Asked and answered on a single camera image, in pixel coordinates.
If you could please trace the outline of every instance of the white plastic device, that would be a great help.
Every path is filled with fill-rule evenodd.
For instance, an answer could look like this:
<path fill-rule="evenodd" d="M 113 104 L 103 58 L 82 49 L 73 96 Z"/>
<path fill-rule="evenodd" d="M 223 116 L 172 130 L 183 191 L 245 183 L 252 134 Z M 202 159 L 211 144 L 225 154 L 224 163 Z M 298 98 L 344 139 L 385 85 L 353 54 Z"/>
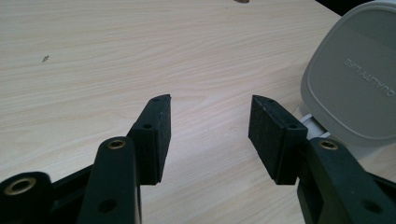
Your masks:
<path fill-rule="evenodd" d="M 306 67 L 301 94 L 311 136 L 327 130 L 356 157 L 396 142 L 396 1 L 344 15 Z"/>

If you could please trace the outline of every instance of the screw hole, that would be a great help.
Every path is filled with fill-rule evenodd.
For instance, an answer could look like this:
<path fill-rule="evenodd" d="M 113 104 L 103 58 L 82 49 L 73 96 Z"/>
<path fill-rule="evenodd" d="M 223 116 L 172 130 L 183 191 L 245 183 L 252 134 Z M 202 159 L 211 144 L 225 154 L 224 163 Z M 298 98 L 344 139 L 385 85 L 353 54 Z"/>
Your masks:
<path fill-rule="evenodd" d="M 117 201 L 115 199 L 107 199 L 102 201 L 98 206 L 98 212 L 109 213 L 117 207 Z"/>
<path fill-rule="evenodd" d="M 107 147 L 110 148 L 110 149 L 119 149 L 119 148 L 125 147 L 125 145 L 126 145 L 125 141 L 117 139 L 117 140 L 114 140 L 114 141 L 110 142 L 107 145 Z"/>
<path fill-rule="evenodd" d="M 338 149 L 338 145 L 330 141 L 320 141 L 319 144 L 321 147 L 324 147 L 326 149 L 330 149 L 330 150 Z"/>
<path fill-rule="evenodd" d="M 35 185 L 35 178 L 33 177 L 24 177 L 19 180 L 12 182 L 6 189 L 4 193 L 6 195 L 17 195 L 26 192 L 31 189 Z"/>
<path fill-rule="evenodd" d="M 381 206 L 379 206 L 377 203 L 374 203 L 372 201 L 363 200 L 363 201 L 361 201 L 361 204 L 363 205 L 363 207 L 365 209 L 369 210 L 372 213 L 381 213 L 382 212 Z"/>

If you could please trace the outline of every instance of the wooden table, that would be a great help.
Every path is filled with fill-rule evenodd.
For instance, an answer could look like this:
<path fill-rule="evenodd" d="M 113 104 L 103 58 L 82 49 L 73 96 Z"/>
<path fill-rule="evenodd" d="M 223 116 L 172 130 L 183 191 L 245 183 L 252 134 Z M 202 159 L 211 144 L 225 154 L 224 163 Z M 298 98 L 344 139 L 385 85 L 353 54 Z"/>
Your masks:
<path fill-rule="evenodd" d="M 0 179 L 92 164 L 147 100 L 170 93 L 163 182 L 144 223 L 303 223 L 248 140 L 252 94 L 295 116 L 304 69 L 339 19 L 313 0 L 2 1 Z M 361 161 L 396 180 L 392 145 Z"/>

